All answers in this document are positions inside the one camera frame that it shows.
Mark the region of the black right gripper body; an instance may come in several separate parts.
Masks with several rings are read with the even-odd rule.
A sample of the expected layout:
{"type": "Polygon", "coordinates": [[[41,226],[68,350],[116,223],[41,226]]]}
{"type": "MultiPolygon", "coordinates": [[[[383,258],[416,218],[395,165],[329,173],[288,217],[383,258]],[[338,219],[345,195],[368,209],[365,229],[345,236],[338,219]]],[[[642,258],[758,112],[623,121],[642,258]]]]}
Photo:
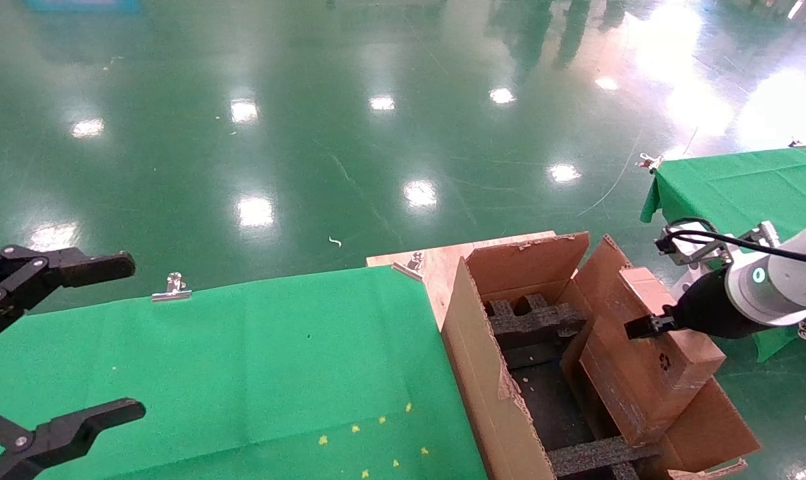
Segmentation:
{"type": "Polygon", "coordinates": [[[676,326],[723,339],[741,339],[771,330],[771,326],[747,318],[732,304],[726,290],[728,272],[728,267],[711,271],[682,294],[671,307],[676,326]]]}

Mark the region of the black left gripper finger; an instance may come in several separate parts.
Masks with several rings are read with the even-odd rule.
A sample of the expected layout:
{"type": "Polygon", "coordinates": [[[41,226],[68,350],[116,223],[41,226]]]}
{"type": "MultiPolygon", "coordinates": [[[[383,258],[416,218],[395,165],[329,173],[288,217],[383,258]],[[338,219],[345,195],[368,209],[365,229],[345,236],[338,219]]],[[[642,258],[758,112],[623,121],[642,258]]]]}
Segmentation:
{"type": "Polygon", "coordinates": [[[106,429],[142,419],[146,407],[122,398],[24,429],[0,415],[0,479],[34,479],[45,470],[88,455],[106,429]]]}
{"type": "Polygon", "coordinates": [[[6,246],[0,249],[0,334],[56,289],[125,279],[136,270],[126,251],[92,257],[78,248],[40,252],[6,246]]]}

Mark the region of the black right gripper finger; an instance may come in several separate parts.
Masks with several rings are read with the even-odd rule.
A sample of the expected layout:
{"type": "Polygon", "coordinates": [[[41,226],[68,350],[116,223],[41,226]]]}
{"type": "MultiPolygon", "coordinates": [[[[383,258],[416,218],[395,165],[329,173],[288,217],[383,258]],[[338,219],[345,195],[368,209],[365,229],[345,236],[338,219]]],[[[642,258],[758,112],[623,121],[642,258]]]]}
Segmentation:
{"type": "Polygon", "coordinates": [[[624,329],[629,339],[647,339],[676,331],[678,324],[672,316],[671,308],[664,308],[662,314],[649,314],[626,322],[624,329]]]}

